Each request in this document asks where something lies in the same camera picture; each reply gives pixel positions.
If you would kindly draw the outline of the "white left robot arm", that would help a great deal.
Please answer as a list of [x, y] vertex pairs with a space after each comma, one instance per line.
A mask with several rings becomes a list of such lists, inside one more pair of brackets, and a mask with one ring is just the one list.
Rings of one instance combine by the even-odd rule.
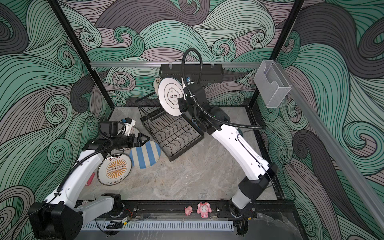
[[98, 139], [89, 140], [74, 166], [64, 176], [55, 191], [43, 202], [33, 203], [28, 218], [35, 238], [40, 240], [73, 240], [82, 227], [99, 216], [120, 215], [123, 203], [119, 194], [103, 194], [94, 201], [77, 207], [77, 201], [92, 173], [112, 150], [141, 147], [149, 141], [144, 134], [132, 134], [135, 121], [104, 121], [99, 124]]

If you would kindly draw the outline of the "white green line plate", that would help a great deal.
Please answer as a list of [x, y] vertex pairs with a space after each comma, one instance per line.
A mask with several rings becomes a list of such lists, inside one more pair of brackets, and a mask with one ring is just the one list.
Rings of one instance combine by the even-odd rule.
[[183, 113], [180, 111], [179, 98], [184, 97], [182, 85], [174, 78], [164, 78], [158, 87], [159, 102], [163, 109], [170, 115], [178, 117]]

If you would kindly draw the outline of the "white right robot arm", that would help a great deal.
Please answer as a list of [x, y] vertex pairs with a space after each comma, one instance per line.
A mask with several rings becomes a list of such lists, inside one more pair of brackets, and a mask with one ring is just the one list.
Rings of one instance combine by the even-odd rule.
[[182, 78], [182, 86], [184, 95], [178, 99], [180, 110], [188, 112], [202, 131], [223, 145], [246, 175], [228, 206], [233, 217], [239, 218], [244, 215], [245, 207], [267, 189], [278, 167], [263, 159], [247, 143], [239, 132], [243, 125], [232, 124], [221, 108], [209, 105], [203, 88], [185, 77]]

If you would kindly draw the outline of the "cream floral plate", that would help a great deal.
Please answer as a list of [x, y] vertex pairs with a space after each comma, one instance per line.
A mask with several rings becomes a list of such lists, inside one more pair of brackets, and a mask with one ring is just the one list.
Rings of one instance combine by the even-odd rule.
[[160, 85], [161, 81], [162, 81], [162, 78], [155, 78], [155, 80], [154, 80], [153, 86], [154, 86], [154, 90], [155, 90], [156, 94], [158, 94], [158, 89], [159, 89], [159, 85]]

